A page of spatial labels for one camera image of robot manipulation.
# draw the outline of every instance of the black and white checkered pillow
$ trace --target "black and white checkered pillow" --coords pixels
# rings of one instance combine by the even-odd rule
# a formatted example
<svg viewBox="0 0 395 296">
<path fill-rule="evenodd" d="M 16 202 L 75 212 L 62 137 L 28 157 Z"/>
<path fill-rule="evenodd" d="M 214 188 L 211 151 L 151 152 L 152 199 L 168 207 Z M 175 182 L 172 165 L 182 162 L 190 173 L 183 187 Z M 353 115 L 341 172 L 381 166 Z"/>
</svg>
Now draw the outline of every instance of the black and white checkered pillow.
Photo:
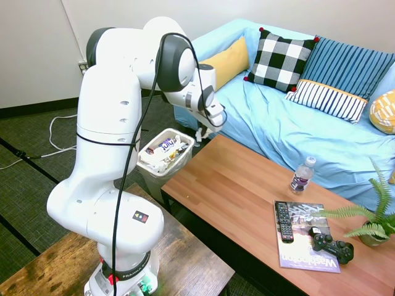
<svg viewBox="0 0 395 296">
<path fill-rule="evenodd" d="M 257 57 L 245 80 L 280 91 L 292 90 L 299 81 L 315 41 L 284 39 L 262 28 L 260 30 Z"/>
</svg>

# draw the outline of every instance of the electrical outlet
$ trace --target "electrical outlet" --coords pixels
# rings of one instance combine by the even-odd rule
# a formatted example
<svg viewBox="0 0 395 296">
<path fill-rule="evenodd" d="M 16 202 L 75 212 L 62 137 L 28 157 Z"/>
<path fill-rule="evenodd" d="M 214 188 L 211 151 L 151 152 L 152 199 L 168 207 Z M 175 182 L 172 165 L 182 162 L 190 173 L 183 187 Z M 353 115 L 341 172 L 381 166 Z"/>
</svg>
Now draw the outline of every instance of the electrical outlet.
<svg viewBox="0 0 395 296">
<path fill-rule="evenodd" d="M 79 62 L 78 63 L 78 67 L 80 68 L 80 71 L 81 71 L 82 75 L 84 75 L 85 72 L 87 71 L 87 69 L 89 68 L 87 62 Z"/>
</svg>

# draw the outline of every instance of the water bottle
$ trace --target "water bottle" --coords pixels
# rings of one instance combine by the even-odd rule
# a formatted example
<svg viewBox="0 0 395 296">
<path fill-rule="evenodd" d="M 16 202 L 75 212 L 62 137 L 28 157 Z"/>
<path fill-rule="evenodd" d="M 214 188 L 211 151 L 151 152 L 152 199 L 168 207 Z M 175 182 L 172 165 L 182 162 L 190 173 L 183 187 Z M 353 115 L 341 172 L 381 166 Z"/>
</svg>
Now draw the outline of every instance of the water bottle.
<svg viewBox="0 0 395 296">
<path fill-rule="evenodd" d="M 291 181 L 291 190 L 293 193 L 301 194 L 306 190 L 307 185 L 309 185 L 314 175 L 314 165 L 315 158 L 313 156 L 307 157 L 306 161 L 299 165 Z"/>
</svg>

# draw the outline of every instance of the bottle label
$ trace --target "bottle label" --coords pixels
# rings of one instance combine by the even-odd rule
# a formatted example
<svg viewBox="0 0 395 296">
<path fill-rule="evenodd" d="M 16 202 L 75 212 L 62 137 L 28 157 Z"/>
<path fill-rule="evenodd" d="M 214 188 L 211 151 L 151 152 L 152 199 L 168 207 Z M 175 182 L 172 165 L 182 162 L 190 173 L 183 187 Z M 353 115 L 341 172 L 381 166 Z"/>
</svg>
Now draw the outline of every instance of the bottle label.
<svg viewBox="0 0 395 296">
<path fill-rule="evenodd" d="M 311 179 L 301 178 L 295 173 L 294 178 L 292 179 L 292 182 L 291 182 L 291 187 L 295 191 L 302 192 L 307 188 L 307 185 L 309 185 L 310 180 Z"/>
</svg>

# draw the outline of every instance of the blue striped pillow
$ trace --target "blue striped pillow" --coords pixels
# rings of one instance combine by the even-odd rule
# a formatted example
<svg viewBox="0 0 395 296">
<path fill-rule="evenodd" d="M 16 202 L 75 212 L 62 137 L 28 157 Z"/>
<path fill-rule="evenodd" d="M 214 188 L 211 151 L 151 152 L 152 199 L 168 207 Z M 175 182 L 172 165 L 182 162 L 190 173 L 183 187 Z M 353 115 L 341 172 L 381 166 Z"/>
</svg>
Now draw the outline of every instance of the blue striped pillow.
<svg viewBox="0 0 395 296">
<path fill-rule="evenodd" d="M 301 79 L 332 86 L 364 99 L 369 99 L 395 61 L 395 54 L 319 38 Z"/>
<path fill-rule="evenodd" d="M 297 90 L 288 92 L 285 99 L 319 109 L 356 125 L 367 101 L 331 86 L 309 80 L 299 80 Z"/>
</svg>

